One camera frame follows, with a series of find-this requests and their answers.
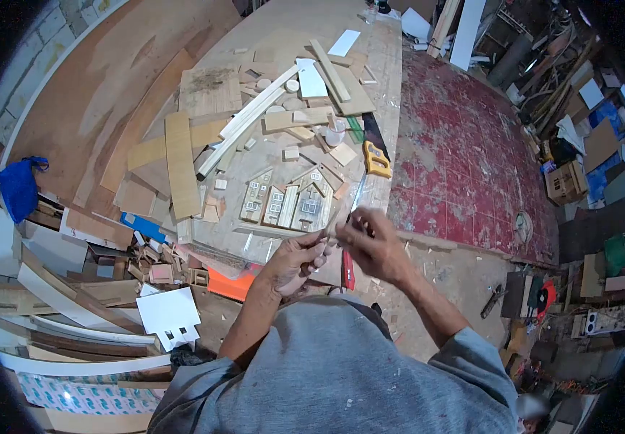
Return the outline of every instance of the person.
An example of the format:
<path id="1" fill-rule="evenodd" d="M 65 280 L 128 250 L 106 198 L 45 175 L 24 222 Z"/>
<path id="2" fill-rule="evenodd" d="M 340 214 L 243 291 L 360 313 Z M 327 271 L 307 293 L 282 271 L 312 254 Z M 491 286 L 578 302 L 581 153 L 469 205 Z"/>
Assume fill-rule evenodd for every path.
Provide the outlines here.
<path id="1" fill-rule="evenodd" d="M 279 309 L 331 254 L 322 237 L 281 243 L 219 358 L 178 368 L 147 433 L 516 432 L 517 394 L 498 351 L 412 265 L 381 211 L 355 210 L 336 238 L 363 273 L 411 300 L 439 347 L 428 363 L 401 355 L 358 299 Z"/>

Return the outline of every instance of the hand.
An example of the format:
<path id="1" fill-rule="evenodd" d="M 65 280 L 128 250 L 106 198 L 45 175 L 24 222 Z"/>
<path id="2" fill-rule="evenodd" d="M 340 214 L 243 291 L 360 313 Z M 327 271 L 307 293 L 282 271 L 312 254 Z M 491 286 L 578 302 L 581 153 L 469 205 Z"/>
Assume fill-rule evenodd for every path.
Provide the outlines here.
<path id="1" fill-rule="evenodd" d="M 303 286 L 310 273 L 327 262 L 332 248 L 327 246 L 322 231 L 309 233 L 281 242 L 269 262 L 257 276 L 267 282 L 274 292 L 287 297 Z"/>
<path id="2" fill-rule="evenodd" d="M 363 273 L 399 287 L 416 273 L 392 222 L 380 210 L 358 208 L 346 224 L 338 223 L 336 237 Z"/>

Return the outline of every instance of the wooden workbench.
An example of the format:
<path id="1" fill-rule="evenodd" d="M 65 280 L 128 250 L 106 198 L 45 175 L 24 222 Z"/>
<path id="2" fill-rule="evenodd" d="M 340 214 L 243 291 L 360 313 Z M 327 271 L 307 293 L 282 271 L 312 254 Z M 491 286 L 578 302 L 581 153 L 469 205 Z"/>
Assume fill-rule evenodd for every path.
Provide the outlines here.
<path id="1" fill-rule="evenodd" d="M 364 13 L 371 24 L 367 24 L 357 16 L 357 14 Z M 376 15 L 372 10 L 367 9 L 362 0 L 270 1 L 230 30 L 198 62 L 196 67 L 237 65 L 242 61 L 238 59 L 239 56 L 249 56 L 251 60 L 253 51 L 267 51 L 273 54 L 282 72 L 294 65 L 296 55 L 309 44 L 311 38 L 318 39 L 328 48 L 346 29 L 361 32 L 352 50 L 368 55 L 367 65 L 377 76 L 377 85 L 364 85 L 363 88 L 376 106 L 377 123 L 387 145 L 390 159 L 394 161 L 401 98 L 401 23 L 398 20 Z M 236 48 L 249 48 L 249 51 L 242 55 L 234 55 L 232 52 Z M 346 143 L 350 144 L 359 155 L 347 166 L 339 169 L 351 182 L 347 200 L 352 201 L 364 172 L 364 165 L 360 145 L 352 144 L 349 135 L 346 136 Z M 194 225 L 194 239 L 200 243 L 199 245 L 219 249 L 252 263 L 264 264 L 267 255 L 273 253 L 280 244 L 280 240 L 273 241 L 270 250 L 271 241 L 267 241 L 270 238 L 253 236 L 245 251 L 248 234 L 233 231 L 242 222 L 239 219 L 239 213 L 247 181 L 251 175 L 271 165 L 274 167 L 273 184 L 285 185 L 292 178 L 310 168 L 312 163 L 306 161 L 305 158 L 300 158 L 297 162 L 282 161 L 283 148 L 287 144 L 300 142 L 287 133 L 266 135 L 264 137 L 267 141 L 263 142 L 261 140 L 262 126 L 258 124 L 253 137 L 259 139 L 256 147 L 250 152 L 238 152 L 229 170 L 219 175 L 219 178 L 228 180 L 228 188 L 225 191 L 213 190 L 213 173 L 203 181 L 210 195 L 217 199 L 225 198 L 226 212 L 217 224 L 197 221 Z M 325 155 L 315 144 L 301 145 L 300 152 L 315 162 L 335 164 L 335 161 L 329 155 Z M 391 180 L 369 176 L 359 204 L 386 210 L 390 184 Z M 217 255 L 200 257 L 210 267 L 235 277 L 233 273 L 237 273 L 238 264 L 233 265 L 231 261 L 221 261 Z M 340 284 L 340 257 L 341 252 L 337 249 L 328 265 L 320 269 L 314 275 L 314 279 L 328 284 Z M 368 284 L 368 280 L 363 278 L 358 266 L 355 275 L 357 286 Z"/>

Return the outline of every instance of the red floor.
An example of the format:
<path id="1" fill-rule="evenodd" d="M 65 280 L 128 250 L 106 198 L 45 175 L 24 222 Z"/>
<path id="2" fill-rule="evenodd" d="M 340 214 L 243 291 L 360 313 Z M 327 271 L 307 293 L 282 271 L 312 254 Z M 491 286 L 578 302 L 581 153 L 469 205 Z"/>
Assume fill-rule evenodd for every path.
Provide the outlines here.
<path id="1" fill-rule="evenodd" d="M 404 49 L 388 215 L 401 230 L 558 263 L 558 226 L 510 102 L 455 67 Z M 517 212 L 534 234 L 517 244 Z"/>

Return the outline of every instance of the yellow saw handle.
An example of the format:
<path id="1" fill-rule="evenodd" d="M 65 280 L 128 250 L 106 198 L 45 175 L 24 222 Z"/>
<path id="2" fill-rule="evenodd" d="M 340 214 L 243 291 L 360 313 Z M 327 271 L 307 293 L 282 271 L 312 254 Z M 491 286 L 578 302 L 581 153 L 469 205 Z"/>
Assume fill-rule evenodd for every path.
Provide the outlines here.
<path id="1" fill-rule="evenodd" d="M 389 160 L 385 154 L 375 147 L 370 140 L 363 142 L 363 156 L 367 173 L 383 178 L 392 178 L 392 169 L 389 168 Z"/>

